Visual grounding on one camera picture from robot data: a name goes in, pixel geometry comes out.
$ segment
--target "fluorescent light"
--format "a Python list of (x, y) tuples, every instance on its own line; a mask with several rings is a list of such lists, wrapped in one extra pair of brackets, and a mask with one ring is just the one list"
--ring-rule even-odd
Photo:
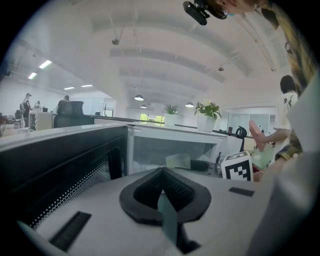
[(28, 78), (33, 79), (36, 75), (37, 75), (37, 73), (33, 72)]
[(188, 102), (187, 104), (185, 104), (185, 106), (187, 108), (193, 108), (195, 105), (192, 102)]
[(50, 65), (52, 62), (50, 60), (47, 60), (45, 63), (43, 63), (41, 66), (39, 66), (40, 69), (44, 69), (46, 66)]
[(144, 97), (142, 95), (138, 94), (137, 96), (134, 97), (136, 101), (144, 101)]

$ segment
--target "white t-shirt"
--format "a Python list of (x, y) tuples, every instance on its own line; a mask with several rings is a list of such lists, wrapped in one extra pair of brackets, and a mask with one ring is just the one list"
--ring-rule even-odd
[[(283, 94), (277, 99), (276, 109), (277, 113), (275, 115), (274, 129), (287, 129), (292, 130), (289, 120), (287, 119), (287, 114), (290, 109), (296, 104), (298, 100), (298, 95), (295, 92), (288, 92)], [(290, 143), (290, 138), (286, 138), (281, 141), (277, 141), (273, 150), (273, 157), (271, 164), (274, 163), (276, 154), (282, 150), (286, 145)]]

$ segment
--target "backpack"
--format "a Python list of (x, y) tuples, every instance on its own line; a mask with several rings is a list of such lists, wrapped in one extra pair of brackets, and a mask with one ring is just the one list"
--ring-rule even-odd
[(22, 115), (26, 112), (25, 101), (26, 99), (24, 99), (23, 102), (20, 104), (20, 110)]

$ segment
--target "white planter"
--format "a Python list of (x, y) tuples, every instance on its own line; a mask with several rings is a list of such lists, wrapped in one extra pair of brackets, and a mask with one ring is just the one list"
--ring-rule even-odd
[(216, 119), (208, 115), (198, 115), (196, 123), (199, 131), (212, 132), (215, 128)]
[(177, 123), (177, 116), (175, 114), (164, 114), (164, 125), (175, 126)]

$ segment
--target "pink object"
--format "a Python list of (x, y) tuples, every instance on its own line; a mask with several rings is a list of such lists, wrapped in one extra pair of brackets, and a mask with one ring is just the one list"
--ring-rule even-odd
[(259, 127), (252, 120), (249, 121), (249, 130), (250, 130), (250, 133), (252, 134), (252, 137), (253, 137), (253, 139), (254, 139), (254, 141), (256, 143), (256, 146), (257, 146), (258, 150), (260, 152), (264, 151), (266, 143), (260, 143), (256, 139), (256, 135), (261, 134), (262, 131), (260, 131)]

